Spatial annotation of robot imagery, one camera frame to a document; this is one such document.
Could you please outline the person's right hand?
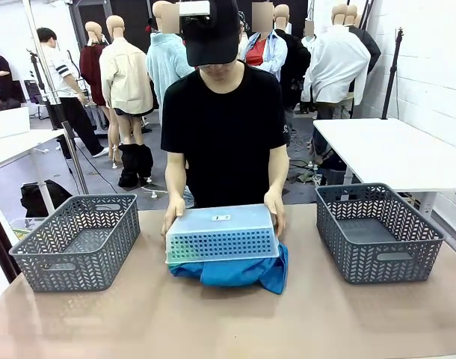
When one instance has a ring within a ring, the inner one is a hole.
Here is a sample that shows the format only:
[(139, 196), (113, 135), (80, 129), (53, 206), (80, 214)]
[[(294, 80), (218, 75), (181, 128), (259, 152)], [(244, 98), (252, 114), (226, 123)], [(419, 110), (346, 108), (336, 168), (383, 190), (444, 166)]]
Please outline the person's right hand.
[(185, 211), (185, 200), (176, 195), (169, 199), (169, 204), (167, 207), (167, 211), (164, 216), (164, 221), (161, 228), (161, 235), (165, 239), (167, 236), (168, 230), (173, 225), (174, 221), (183, 215)]

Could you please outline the person's left hand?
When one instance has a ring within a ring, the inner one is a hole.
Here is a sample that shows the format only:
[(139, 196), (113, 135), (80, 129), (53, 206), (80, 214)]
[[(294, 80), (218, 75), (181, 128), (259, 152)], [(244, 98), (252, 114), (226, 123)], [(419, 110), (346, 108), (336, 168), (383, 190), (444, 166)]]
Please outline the person's left hand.
[(270, 188), (264, 196), (264, 204), (274, 218), (276, 236), (280, 239), (286, 227), (286, 213), (281, 192), (275, 188)]

